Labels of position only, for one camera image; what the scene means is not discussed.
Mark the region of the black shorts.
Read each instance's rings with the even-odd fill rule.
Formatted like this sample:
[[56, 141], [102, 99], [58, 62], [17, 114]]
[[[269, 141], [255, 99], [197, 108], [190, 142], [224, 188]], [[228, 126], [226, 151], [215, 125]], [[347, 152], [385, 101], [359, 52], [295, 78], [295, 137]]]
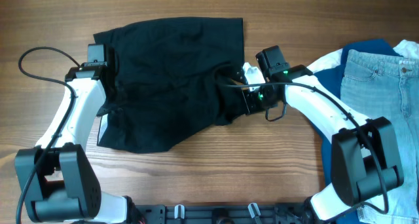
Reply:
[[101, 108], [100, 147], [165, 152], [247, 112], [242, 91], [232, 87], [244, 64], [241, 18], [149, 20], [94, 40], [117, 56], [117, 95]]

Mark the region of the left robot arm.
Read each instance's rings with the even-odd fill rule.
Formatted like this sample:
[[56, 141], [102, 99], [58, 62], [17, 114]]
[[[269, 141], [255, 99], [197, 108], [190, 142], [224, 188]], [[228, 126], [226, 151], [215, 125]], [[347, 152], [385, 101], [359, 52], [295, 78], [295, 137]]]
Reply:
[[95, 117], [116, 93], [114, 50], [90, 44], [87, 62], [57, 83], [65, 94], [48, 130], [14, 159], [21, 189], [15, 221], [26, 212], [34, 223], [144, 223], [131, 198], [101, 191], [85, 153]]

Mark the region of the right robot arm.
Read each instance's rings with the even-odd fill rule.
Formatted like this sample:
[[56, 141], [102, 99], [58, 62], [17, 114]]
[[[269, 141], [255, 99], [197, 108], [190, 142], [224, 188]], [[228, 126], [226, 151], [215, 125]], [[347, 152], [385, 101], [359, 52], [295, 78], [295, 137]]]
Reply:
[[390, 210], [388, 193], [402, 186], [404, 173], [395, 131], [385, 117], [370, 119], [352, 109], [327, 90], [318, 75], [334, 66], [327, 58], [310, 66], [290, 68], [277, 46], [259, 53], [269, 77], [245, 63], [239, 70], [247, 110], [264, 108], [273, 98], [303, 113], [331, 144], [331, 183], [303, 203], [282, 203], [271, 207], [271, 215], [251, 203], [248, 210], [256, 223], [331, 223], [359, 208], [380, 214]]

